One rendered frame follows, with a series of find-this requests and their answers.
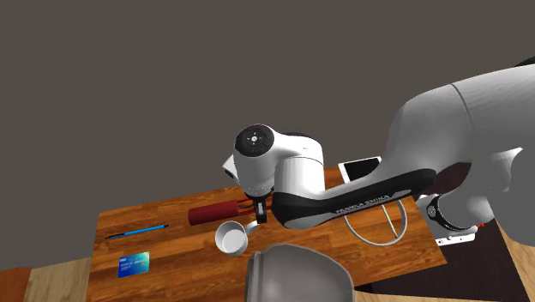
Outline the blue pen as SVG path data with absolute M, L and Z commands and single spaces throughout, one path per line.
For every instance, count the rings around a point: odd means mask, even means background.
M 113 235 L 105 237 L 105 239 L 116 239 L 116 238 L 126 237 L 130 235 L 140 234 L 140 233 L 147 233 L 147 232 L 151 232 L 155 230 L 165 229 L 168 226 L 169 226 L 168 224 L 164 224 L 164 225 L 146 227 L 146 228 L 132 230 L 132 231 L 124 232 L 124 233 L 113 234 Z

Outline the white mug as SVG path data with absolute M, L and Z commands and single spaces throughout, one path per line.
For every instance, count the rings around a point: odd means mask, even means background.
M 226 221 L 215 232 L 215 244 L 226 255 L 239 256 L 247 249 L 249 236 L 258 226 L 260 224 L 256 220 L 251 221 L 246 226 L 234 220 Z

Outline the grey bowl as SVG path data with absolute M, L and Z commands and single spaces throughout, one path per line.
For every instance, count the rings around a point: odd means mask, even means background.
M 331 257 L 275 244 L 249 258 L 243 302 L 355 302 L 355 289 L 348 270 Z

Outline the dark red cylinder case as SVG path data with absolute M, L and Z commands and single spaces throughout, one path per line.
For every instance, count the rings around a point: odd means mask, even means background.
M 188 211 L 188 222 L 191 226 L 195 226 L 254 212 L 254 206 L 250 199 L 230 200 L 197 208 L 190 208 Z

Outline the brown wooden table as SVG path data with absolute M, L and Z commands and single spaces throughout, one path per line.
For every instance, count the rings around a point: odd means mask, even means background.
M 191 226 L 190 208 L 240 200 L 237 186 L 180 196 L 99 213 L 86 302 L 243 302 L 246 267 L 254 251 L 291 243 L 319 251 L 344 266 L 356 285 L 445 264 L 414 201 L 407 197 L 407 230 L 394 245 L 367 245 L 332 220 L 307 230 L 282 227 L 273 216 L 249 237 L 238 257 L 220 252 L 214 242 L 217 221 Z M 168 224 L 165 229 L 116 239 L 105 237 Z M 147 273 L 117 277 L 120 257 L 150 252 Z

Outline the dark robot stand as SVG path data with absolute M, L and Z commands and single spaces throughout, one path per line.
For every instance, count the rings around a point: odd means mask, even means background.
M 521 281 L 495 220 L 478 229 L 473 241 L 444 245 L 447 263 L 355 289 L 365 293 L 475 299 L 500 302 L 535 302 Z

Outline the blue card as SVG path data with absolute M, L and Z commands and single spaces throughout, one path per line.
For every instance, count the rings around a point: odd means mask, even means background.
M 117 277 L 138 275 L 149 271 L 150 252 L 145 251 L 120 257 L 118 260 Z

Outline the white tablet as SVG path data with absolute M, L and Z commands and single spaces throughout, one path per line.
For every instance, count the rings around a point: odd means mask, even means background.
M 374 156 L 360 160 L 342 162 L 338 164 L 338 168 L 344 182 L 349 183 L 369 175 L 379 166 L 381 161 L 381 156 Z

